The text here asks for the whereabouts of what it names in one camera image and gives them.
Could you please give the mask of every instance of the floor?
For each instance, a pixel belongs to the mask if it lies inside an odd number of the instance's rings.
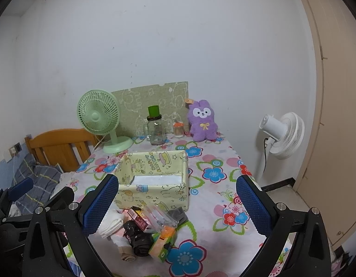
[[[290,185],[285,187],[277,188],[276,190],[271,190],[267,192],[269,197],[272,198],[274,203],[282,202],[288,206],[289,209],[296,211],[309,211],[309,206],[306,205],[304,200],[300,195],[295,192]],[[296,233],[290,233],[289,239],[293,243]],[[336,256],[332,251],[332,244],[329,241],[329,250],[331,252],[331,261],[334,261]]]

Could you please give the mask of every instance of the fan base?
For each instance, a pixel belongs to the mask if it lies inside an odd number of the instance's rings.
[[[127,150],[133,145],[133,141],[130,137],[119,136],[118,143],[114,144],[110,141],[105,143],[103,151],[107,154],[119,153],[124,150]]]

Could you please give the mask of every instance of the plaid pillow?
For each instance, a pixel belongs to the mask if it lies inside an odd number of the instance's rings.
[[[33,188],[15,202],[20,212],[32,214],[38,206],[43,206],[59,183],[60,175],[60,171],[55,167],[36,164],[32,154],[26,155],[12,182],[12,185],[15,185],[25,178],[33,180]]]

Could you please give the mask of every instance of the plush toy ear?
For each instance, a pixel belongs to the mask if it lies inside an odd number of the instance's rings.
[[[200,107],[211,108],[209,102],[206,101],[206,100],[200,100],[200,101],[199,101],[199,104],[200,104]]]
[[[195,101],[193,104],[190,104],[188,106],[189,110],[193,110],[194,108],[199,108],[199,107],[200,107],[200,104],[197,101]]]

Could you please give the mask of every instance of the plush toy eye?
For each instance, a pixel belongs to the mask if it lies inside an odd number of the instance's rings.
[[[195,117],[198,117],[198,116],[200,115],[200,113],[201,113],[201,110],[198,109],[198,108],[195,108],[195,109],[193,110],[193,115],[194,115]]]
[[[210,110],[210,108],[205,107],[205,108],[203,109],[203,111],[204,111],[207,115],[211,115],[211,110]]]

